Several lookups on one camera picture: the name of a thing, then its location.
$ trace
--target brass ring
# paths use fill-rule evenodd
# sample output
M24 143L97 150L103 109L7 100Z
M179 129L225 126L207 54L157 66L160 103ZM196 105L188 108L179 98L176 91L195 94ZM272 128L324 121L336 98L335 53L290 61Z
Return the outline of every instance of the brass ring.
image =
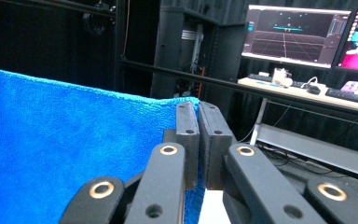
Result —
M107 186L107 190L104 192L95 191L100 186ZM94 198L94 199L101 199L101 198L109 196L113 192L114 188L115 188L115 186L112 183L110 183L108 181L103 181L103 182L100 182L100 183L92 186L92 188L89 190L89 196L91 196L91 198Z
M255 154L255 151L249 147L237 147L237 151L242 156L253 156Z
M176 152L178 152L178 148L177 147L173 147L173 146L166 146L166 147L162 147L159 150L162 154L166 155L166 156L171 156L173 154L176 154Z
M333 195L329 193L326 189L336 190L338 192L338 195ZM348 197L347 194L344 192L344 190L339 189L338 187L331 184L326 184L326 183L320 184L318 185L318 190L322 193L322 195L334 201L342 202L345 201Z

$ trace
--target blue towel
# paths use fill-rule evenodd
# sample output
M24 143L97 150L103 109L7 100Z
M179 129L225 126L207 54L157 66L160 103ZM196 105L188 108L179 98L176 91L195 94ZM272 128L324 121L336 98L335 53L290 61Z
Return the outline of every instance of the blue towel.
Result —
M128 180L147 165L175 106L0 70L0 223L57 223L87 181ZM185 223L197 223L204 188L186 192Z

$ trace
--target white desk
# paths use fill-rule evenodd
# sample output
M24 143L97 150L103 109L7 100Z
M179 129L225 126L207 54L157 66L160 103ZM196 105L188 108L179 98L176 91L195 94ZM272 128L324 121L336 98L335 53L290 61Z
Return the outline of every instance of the white desk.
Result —
M297 99L303 99L304 101L312 100L313 102L320 103L324 106L326 104L339 106L340 108L349 111L349 114L351 111L358 112L358 103L325 96L326 89L322 90L320 94L315 95L300 88L277 87L275 85L270 85L267 82L247 77L240 79L238 83L246 87L257 89L258 91L268 92L269 94L276 92L280 96L288 96L289 98L296 97ZM255 141L259 140L358 174L358 151L339 147L298 133L288 132L263 124L262 118L268 100L268 98L263 98L250 145L254 145Z

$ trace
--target desk top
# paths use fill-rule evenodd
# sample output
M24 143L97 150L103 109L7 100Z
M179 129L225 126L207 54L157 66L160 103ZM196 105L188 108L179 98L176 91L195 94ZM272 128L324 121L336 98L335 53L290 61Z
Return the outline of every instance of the desk top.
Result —
M238 83L247 87L257 88L263 91L277 92L281 95L296 97L298 99L312 100L324 105L335 105L348 110L358 111L358 103L326 96L325 93L327 89L323 89L321 90L321 93L315 95L307 92L305 89L300 89L296 87L289 87L289 88L277 87L274 85L270 85L269 82L250 79L248 77L238 80Z

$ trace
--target black mouse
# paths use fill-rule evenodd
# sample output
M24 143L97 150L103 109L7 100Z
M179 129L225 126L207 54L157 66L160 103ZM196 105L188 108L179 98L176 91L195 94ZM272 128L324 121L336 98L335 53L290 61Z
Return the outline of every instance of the black mouse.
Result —
M307 92L318 95L319 93L321 93L321 89L319 89L319 87L317 86L309 85L307 87Z

